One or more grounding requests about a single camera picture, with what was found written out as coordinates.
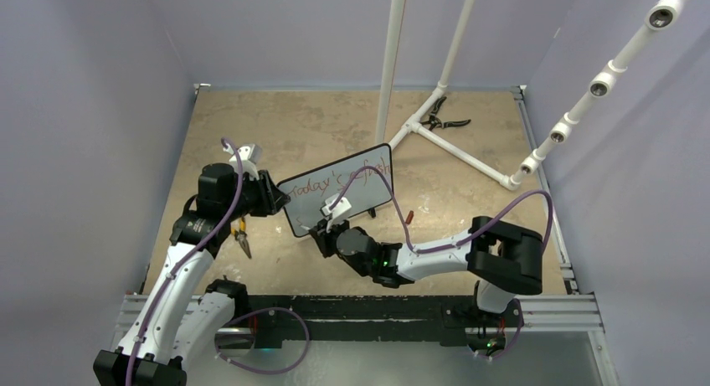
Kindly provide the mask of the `black-framed small whiteboard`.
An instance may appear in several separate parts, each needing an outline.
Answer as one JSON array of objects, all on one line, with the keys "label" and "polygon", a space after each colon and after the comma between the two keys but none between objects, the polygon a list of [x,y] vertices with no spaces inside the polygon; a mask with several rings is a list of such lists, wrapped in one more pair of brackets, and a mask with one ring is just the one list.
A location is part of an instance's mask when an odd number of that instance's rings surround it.
[{"label": "black-framed small whiteboard", "polygon": [[280,181],[278,189],[290,198],[285,212],[292,234],[308,235],[308,229],[323,218],[325,202],[342,191],[352,206],[351,216],[390,202],[379,175],[394,189],[392,165],[392,148],[383,143]]}]

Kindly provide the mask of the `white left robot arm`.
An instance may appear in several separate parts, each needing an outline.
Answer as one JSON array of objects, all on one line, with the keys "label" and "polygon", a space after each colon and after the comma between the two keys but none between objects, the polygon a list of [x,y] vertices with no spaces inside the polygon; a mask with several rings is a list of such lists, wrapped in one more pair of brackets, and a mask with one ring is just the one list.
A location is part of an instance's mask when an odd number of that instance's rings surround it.
[{"label": "white left robot arm", "polygon": [[230,225],[250,215],[275,215],[289,203],[266,170],[213,163],[198,177],[198,191],[175,221],[160,272],[145,305],[112,351],[93,363],[101,385],[184,385],[187,370],[222,324],[247,321],[245,285],[216,280],[188,313],[194,289],[213,264]]}]

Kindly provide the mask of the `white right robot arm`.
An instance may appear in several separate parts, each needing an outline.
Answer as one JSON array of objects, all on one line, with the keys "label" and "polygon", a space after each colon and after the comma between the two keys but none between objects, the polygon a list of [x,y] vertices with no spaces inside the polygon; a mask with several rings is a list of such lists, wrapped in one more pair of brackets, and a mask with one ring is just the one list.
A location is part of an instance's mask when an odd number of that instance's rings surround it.
[{"label": "white right robot arm", "polygon": [[473,218],[467,231],[411,246],[378,242],[348,221],[328,225],[323,219],[308,233],[324,257],[335,255],[360,276],[384,287],[396,289],[446,273],[476,275],[470,313],[482,325],[499,318],[516,296],[543,291],[547,238],[487,216]]}]

